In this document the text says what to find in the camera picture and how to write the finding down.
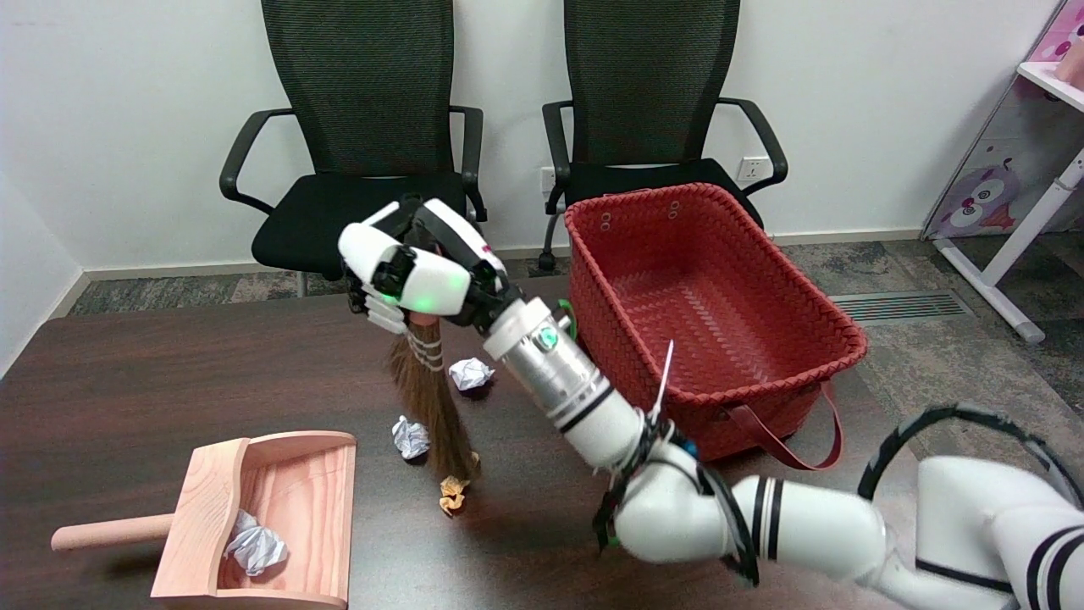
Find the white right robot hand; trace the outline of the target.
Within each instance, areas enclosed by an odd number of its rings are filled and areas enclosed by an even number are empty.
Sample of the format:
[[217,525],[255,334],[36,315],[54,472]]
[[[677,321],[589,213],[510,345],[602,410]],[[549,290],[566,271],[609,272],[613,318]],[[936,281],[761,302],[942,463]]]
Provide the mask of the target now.
[[487,335],[525,294],[472,221],[406,193],[337,241],[350,309],[393,335],[442,317]]

